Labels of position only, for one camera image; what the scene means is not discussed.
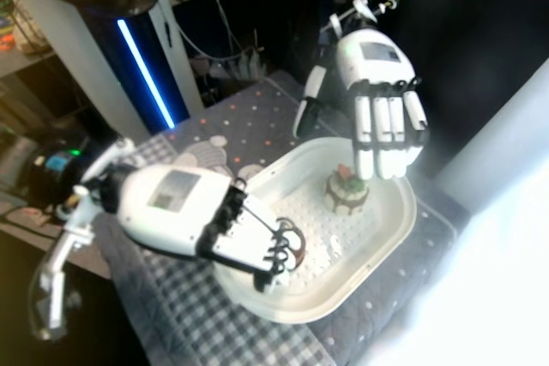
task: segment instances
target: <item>gray tablecloth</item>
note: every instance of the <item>gray tablecloth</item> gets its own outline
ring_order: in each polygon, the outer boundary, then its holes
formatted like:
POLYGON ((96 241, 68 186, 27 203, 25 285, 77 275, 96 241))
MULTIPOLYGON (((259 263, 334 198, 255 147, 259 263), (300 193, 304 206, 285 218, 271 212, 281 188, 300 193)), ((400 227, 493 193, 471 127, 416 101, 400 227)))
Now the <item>gray tablecloth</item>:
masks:
MULTIPOLYGON (((283 72, 141 145, 135 165, 199 165, 249 178, 302 141, 292 137, 300 86, 283 72)), ((340 134, 324 118, 309 138, 340 134)), ((132 243, 113 217, 95 222, 130 321, 154 365, 348 364, 428 279, 468 221, 467 213, 410 176, 417 223, 405 242, 333 314, 281 325, 232 303, 205 261, 157 255, 132 243)))

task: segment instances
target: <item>led light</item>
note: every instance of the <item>led light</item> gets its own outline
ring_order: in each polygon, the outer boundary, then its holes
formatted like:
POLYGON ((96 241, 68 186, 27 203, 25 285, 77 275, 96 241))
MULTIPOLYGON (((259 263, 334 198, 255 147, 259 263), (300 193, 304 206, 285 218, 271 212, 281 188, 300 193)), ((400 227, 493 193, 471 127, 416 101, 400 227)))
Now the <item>led light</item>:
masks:
POLYGON ((166 105, 164 104, 164 100, 162 100, 162 96, 160 96, 160 92, 156 88, 156 85, 154 84, 151 74, 148 72, 145 62, 143 62, 141 53, 137 49, 136 42, 131 37, 131 33, 130 33, 130 30, 128 29, 128 25, 126 25, 126 22, 122 19, 119 19, 117 21, 117 24, 118 24, 118 28, 120 29, 120 32, 122 33, 122 35, 124 36, 124 39, 126 40, 126 43, 128 44, 128 47, 130 48, 131 54, 136 60, 137 66, 139 67, 139 70, 143 75, 143 79, 145 79, 145 82, 147 83, 148 90, 153 95, 154 101, 156 102, 156 105, 160 109, 160 113, 162 113, 162 116, 164 117, 164 120, 166 121, 168 128, 173 129, 175 127, 175 124, 172 120, 172 116, 170 115, 170 112, 167 110, 166 105))

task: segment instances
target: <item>robotic arm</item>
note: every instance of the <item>robotic arm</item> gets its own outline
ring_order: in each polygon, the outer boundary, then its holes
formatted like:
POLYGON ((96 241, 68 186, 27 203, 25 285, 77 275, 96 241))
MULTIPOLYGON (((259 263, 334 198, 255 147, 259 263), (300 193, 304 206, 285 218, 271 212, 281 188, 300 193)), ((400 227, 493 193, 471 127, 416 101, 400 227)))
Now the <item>robotic arm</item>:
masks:
POLYGON ((46 294, 36 305, 45 327, 33 325, 40 339, 63 335, 63 264, 73 249, 94 240, 92 221, 99 213, 115 213, 126 234, 146 248, 252 273, 259 292, 286 284, 288 272, 305 256, 302 232, 246 194, 244 181, 233 183, 199 168, 150 165, 136 170, 116 162, 133 150, 130 140, 107 149, 57 208, 57 216, 66 219, 63 234, 37 272, 46 294))
POLYGON ((330 16, 321 32, 333 29, 335 50, 325 52, 326 64, 311 71, 293 127, 294 135, 303 137, 317 121, 329 94, 325 84, 331 74, 329 60, 335 54, 336 84, 341 92, 331 105, 351 120, 355 168, 363 180, 374 175, 403 177, 429 134, 412 64, 389 37, 371 26, 377 23, 377 15, 394 7, 391 0, 372 12, 367 0, 354 0, 343 15, 330 16), (347 19, 357 21, 359 28, 344 34, 341 23, 347 19))

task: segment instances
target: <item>bright white light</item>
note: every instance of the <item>bright white light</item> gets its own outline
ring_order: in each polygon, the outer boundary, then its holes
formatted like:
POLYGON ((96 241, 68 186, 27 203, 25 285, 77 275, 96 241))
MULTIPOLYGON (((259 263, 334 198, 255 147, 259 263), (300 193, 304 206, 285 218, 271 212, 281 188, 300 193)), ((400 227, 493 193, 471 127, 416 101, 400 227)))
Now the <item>bright white light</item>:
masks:
POLYGON ((136 60, 137 66, 139 67, 139 70, 143 75, 143 79, 145 79, 145 82, 148 85, 148 89, 153 95, 156 105, 160 109, 160 112, 162 113, 162 116, 164 117, 164 120, 168 125, 168 128, 173 129, 175 127, 175 124, 172 120, 172 116, 170 115, 170 112, 167 110, 166 105, 164 104, 164 100, 162 100, 162 96, 160 96, 160 92, 156 88, 156 85, 154 84, 151 74, 148 72, 145 62, 143 62, 141 53, 137 49, 136 42, 131 37, 131 33, 130 33, 130 30, 128 29, 128 25, 126 25, 126 22, 122 19, 119 19, 117 21, 117 24, 118 24, 118 28, 120 29, 120 32, 122 33, 122 35, 124 36, 124 39, 126 40, 126 43, 128 44, 128 47, 131 50, 131 54, 134 56, 134 59, 136 60))

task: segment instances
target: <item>small screen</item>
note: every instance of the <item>small screen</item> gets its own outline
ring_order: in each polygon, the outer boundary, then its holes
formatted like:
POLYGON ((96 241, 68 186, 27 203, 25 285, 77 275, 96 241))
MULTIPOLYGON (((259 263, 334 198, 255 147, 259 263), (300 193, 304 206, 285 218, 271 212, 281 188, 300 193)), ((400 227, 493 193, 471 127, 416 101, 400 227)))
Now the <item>small screen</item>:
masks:
POLYGON ((148 205, 169 212, 179 212, 200 176, 184 171, 170 171, 158 185, 148 205))
POLYGON ((382 43, 361 43, 362 54, 366 60, 386 60, 400 62, 394 47, 382 43))

